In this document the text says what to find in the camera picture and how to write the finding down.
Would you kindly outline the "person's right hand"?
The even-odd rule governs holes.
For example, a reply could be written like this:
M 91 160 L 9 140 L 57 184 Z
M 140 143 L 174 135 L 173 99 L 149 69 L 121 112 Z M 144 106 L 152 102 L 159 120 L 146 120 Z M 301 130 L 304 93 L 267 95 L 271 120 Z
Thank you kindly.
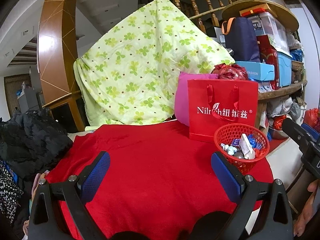
M 316 195 L 316 191 L 318 189 L 318 183 L 319 180 L 313 181 L 308 186 L 308 191 L 311 192 L 311 196 L 307 200 L 306 204 L 304 205 L 304 208 L 302 210 L 302 213 L 299 215 L 296 223 L 293 226 L 293 235 L 300 237 L 306 227 L 306 224 L 310 221 L 310 219 L 313 217 L 313 201 Z

